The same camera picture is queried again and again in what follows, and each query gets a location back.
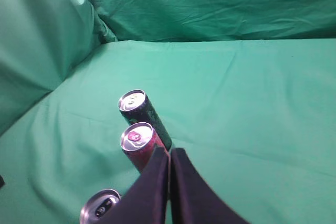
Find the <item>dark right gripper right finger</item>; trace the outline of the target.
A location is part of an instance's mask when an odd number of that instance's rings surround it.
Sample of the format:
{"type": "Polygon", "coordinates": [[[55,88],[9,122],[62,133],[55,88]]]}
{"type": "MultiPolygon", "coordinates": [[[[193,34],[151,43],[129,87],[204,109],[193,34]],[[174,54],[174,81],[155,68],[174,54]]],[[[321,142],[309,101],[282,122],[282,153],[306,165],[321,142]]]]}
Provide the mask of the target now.
{"type": "Polygon", "coordinates": [[[183,148],[171,151],[170,193],[173,223],[247,223],[213,192],[183,148]]]}

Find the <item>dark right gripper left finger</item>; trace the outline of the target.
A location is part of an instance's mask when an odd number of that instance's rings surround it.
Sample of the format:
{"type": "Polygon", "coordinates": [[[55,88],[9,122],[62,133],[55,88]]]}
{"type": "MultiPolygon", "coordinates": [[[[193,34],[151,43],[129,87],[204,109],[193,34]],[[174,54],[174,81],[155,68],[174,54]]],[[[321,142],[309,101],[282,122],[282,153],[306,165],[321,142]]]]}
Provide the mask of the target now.
{"type": "Polygon", "coordinates": [[[168,183],[169,157],[156,147],[140,177],[98,223],[165,223],[168,183]]]}

